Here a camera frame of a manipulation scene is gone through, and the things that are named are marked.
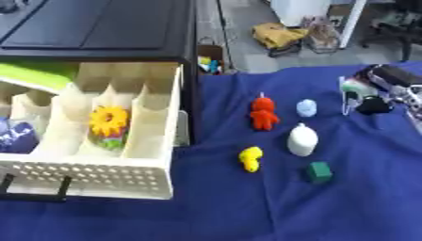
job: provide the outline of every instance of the red figurine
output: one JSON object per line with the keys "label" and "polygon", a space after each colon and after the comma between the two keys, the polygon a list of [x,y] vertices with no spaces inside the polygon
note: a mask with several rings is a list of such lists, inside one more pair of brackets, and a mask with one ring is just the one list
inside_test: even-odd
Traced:
{"label": "red figurine", "polygon": [[274,123],[279,123],[280,119],[274,114],[274,102],[264,97],[261,93],[259,98],[252,102],[251,118],[253,121],[253,128],[256,130],[270,131]]}

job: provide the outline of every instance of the yellow figurine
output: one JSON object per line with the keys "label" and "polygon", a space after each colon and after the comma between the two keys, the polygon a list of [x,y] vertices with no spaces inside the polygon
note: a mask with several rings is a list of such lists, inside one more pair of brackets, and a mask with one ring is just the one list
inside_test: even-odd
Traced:
{"label": "yellow figurine", "polygon": [[119,136],[127,127],[129,115],[119,106],[98,106],[90,113],[89,127],[96,136]]}
{"label": "yellow figurine", "polygon": [[90,113],[92,139],[109,150],[121,149],[129,126],[129,112],[119,106],[98,106]]}
{"label": "yellow figurine", "polygon": [[259,170],[259,158],[264,155],[259,147],[249,147],[239,154],[240,162],[248,172],[256,172]]}

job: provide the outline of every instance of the white cylinder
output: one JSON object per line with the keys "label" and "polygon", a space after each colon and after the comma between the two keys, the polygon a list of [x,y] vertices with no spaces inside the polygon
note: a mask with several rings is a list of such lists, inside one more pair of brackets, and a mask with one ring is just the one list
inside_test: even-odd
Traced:
{"label": "white cylinder", "polygon": [[298,156],[312,154],[318,143],[317,133],[305,124],[300,123],[290,132],[287,140],[288,150]]}

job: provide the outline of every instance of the black drawer unit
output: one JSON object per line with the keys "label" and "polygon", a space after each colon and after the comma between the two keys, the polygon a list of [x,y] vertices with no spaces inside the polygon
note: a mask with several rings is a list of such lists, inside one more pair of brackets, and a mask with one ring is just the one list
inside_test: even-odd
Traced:
{"label": "black drawer unit", "polygon": [[0,61],[177,62],[199,129],[194,0],[0,0]]}

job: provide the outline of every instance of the green cube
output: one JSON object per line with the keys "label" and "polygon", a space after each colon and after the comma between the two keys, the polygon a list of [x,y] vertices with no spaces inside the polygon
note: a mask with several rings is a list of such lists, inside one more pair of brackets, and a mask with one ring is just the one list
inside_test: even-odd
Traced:
{"label": "green cube", "polygon": [[333,177],[333,173],[326,162],[312,162],[306,171],[314,184],[326,183]]}

